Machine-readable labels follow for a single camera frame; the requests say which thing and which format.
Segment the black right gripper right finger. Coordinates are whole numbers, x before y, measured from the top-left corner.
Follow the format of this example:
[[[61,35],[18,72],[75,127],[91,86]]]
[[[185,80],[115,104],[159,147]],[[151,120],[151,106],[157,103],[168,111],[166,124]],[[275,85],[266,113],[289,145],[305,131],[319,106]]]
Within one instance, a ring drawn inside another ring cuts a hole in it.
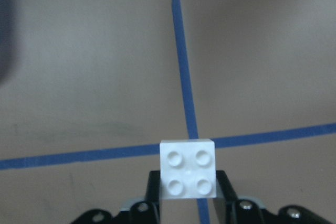
[[[251,197],[238,197],[223,170],[216,171],[217,197],[213,199],[219,223],[330,223],[299,205],[287,205],[277,214]]]

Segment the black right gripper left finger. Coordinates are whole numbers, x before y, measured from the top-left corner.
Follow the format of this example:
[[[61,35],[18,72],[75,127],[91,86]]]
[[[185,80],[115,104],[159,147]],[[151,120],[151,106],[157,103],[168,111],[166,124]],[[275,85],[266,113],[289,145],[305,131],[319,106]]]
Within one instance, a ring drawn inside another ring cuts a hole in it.
[[[103,209],[91,209],[72,223],[160,223],[160,171],[149,172],[143,199],[132,203],[116,216]]]

